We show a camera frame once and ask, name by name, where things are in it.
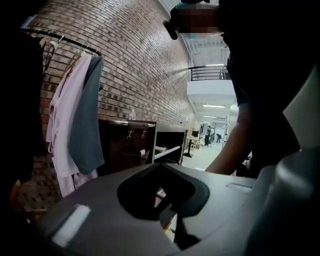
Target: pink garment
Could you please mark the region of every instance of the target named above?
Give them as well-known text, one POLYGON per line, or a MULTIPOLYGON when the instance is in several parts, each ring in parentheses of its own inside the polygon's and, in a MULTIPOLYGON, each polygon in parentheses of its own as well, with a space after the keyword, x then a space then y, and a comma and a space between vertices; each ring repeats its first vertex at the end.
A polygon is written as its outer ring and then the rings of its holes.
POLYGON ((85 77, 91 56, 83 55, 67 77, 61 80, 50 103, 50 117, 46 132, 49 142, 49 153, 57 174, 61 194, 67 196, 87 180, 96 178, 94 170, 88 175, 78 173, 79 170, 68 151, 69 134, 75 111, 84 88, 85 77))

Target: ceiling light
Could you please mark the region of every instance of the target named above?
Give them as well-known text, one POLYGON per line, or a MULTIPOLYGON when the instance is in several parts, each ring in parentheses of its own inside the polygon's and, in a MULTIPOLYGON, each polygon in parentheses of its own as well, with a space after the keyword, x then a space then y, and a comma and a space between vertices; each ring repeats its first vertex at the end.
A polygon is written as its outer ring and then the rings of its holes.
POLYGON ((225 108, 225 106, 218 106, 218 105, 203 105, 204 107, 210 107, 210 108, 225 108))
POLYGON ((206 67, 224 67, 225 64, 209 64, 209 65, 205 65, 206 67))

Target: table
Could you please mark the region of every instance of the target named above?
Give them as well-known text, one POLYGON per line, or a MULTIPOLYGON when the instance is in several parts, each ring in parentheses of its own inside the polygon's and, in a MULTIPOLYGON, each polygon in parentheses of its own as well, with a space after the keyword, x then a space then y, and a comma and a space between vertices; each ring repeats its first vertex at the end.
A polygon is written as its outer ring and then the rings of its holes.
POLYGON ((190 154, 191 141, 197 141, 198 138, 193 137, 193 136, 187 136, 186 139, 189 140, 189 149, 188 149, 188 153, 184 153, 183 155, 184 155, 185 157, 192 158, 194 155, 193 155, 193 154, 190 154))

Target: white ceiling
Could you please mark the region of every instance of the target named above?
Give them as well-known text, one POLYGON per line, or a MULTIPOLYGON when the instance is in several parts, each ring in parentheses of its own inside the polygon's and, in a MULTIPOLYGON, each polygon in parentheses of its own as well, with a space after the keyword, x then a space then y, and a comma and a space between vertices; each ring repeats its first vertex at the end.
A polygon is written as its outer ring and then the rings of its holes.
MULTIPOLYGON (((170 13, 180 0, 158 0, 165 10, 170 13)), ((210 0, 210 4, 217 5, 219 0, 210 0)), ((229 48, 220 35, 208 35, 205 38, 189 39, 181 35, 188 49, 191 63, 194 67, 209 64, 227 64, 229 48)))
POLYGON ((225 123, 226 116, 230 114, 230 107, 235 101, 234 95, 223 94, 191 94, 189 101, 199 117, 199 121, 225 123), (206 107, 203 105, 224 106, 225 108, 206 107))
MULTIPOLYGON (((165 10, 170 11, 181 2, 181 0, 158 0, 165 10)), ((218 5, 219 0, 210 0, 210 4, 218 5)), ((229 48, 219 35, 207 35, 206 37, 189 39, 181 35, 185 46, 188 50, 191 65, 193 67, 204 66, 209 64, 227 64, 229 48)), ((193 106, 195 113, 200 122, 218 123, 217 128, 224 127, 226 116, 230 114, 230 107, 235 101, 235 95, 230 94, 188 94, 188 99, 193 106), (204 107, 203 105, 218 105, 225 108, 204 107)))

